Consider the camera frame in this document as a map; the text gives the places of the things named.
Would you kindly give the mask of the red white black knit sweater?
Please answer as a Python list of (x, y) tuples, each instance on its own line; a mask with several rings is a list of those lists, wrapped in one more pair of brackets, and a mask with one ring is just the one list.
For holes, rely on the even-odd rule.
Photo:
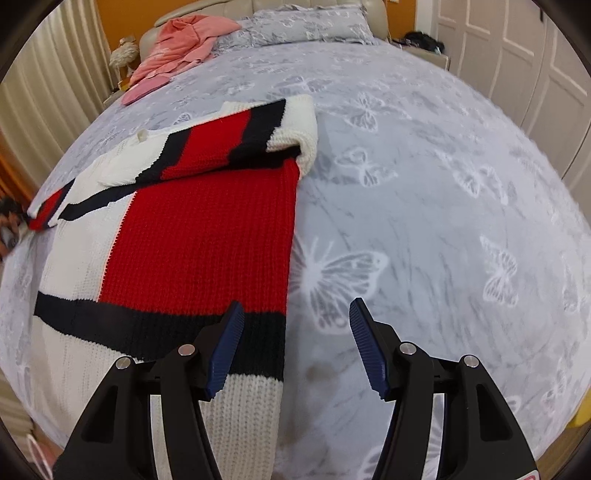
[(318, 153), (310, 95), (146, 131), (36, 210), (53, 236), (32, 315), (32, 402), (70, 434), (121, 356), (157, 360), (232, 301), (245, 327), (204, 421), (225, 479), (273, 474), (297, 184)]

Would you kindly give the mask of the grey butterfly bedspread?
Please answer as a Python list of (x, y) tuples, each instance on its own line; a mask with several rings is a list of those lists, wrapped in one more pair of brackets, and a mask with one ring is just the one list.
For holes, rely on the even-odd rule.
[(297, 94), (320, 141), (297, 188), (286, 375), (229, 379), (204, 406), (222, 476), (370, 476), (391, 407), (356, 351), (356, 297), (434, 356), (479, 357), (542, 456), (590, 386), (590, 227), (537, 146), (448, 72), (386, 44), (224, 53), (109, 107), (39, 198), (151, 131)]

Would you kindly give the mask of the cream curtain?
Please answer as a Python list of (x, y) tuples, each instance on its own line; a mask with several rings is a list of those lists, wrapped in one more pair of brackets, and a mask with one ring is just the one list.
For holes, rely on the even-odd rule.
[(115, 86), (94, 1), (65, 1), (37, 27), (1, 82), (1, 137), (39, 187), (102, 113)]

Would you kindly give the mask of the white nightstand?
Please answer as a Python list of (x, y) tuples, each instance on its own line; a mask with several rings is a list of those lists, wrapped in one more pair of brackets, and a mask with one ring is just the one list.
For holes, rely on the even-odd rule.
[(447, 55), (421, 49), (415, 46), (402, 46), (402, 49), (408, 54), (412, 54), (446, 71), (450, 69), (450, 59)]

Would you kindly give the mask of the white wardrobe doors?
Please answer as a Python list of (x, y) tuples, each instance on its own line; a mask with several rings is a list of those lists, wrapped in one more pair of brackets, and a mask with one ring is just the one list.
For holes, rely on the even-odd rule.
[(590, 75), (532, 1), (441, 0), (435, 37), (451, 70), (545, 153), (579, 202), (590, 197)]

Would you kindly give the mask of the beige bedside lamp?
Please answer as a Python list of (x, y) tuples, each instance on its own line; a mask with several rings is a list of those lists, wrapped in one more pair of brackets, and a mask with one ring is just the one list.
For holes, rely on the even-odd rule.
[(139, 47), (134, 36), (119, 40), (119, 46), (110, 54), (109, 65), (116, 71), (118, 78), (123, 80), (131, 76), (140, 63)]

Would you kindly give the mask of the black item on nightstand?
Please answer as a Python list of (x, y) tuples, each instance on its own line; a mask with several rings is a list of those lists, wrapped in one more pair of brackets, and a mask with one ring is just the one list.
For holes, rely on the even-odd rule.
[(446, 53), (446, 47), (443, 42), (421, 31), (408, 32), (401, 38), (395, 38), (393, 42), (401, 46), (416, 47), (437, 54)]

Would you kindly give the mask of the pink garment on bed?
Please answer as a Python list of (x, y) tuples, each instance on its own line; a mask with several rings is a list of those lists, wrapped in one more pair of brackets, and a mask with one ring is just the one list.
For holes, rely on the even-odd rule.
[(121, 104), (130, 105), (166, 85), (173, 76), (204, 63), (219, 37), (241, 29), (235, 20), (221, 16), (187, 14), (168, 20), (132, 74)]

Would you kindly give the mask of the grey butterfly pillow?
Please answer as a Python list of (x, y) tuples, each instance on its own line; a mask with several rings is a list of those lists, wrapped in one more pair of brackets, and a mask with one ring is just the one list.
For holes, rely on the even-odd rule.
[(295, 4), (259, 10), (236, 21), (241, 30), (219, 37), (215, 55), (272, 45), (337, 42), (374, 45), (366, 10), (360, 4), (301, 7)]

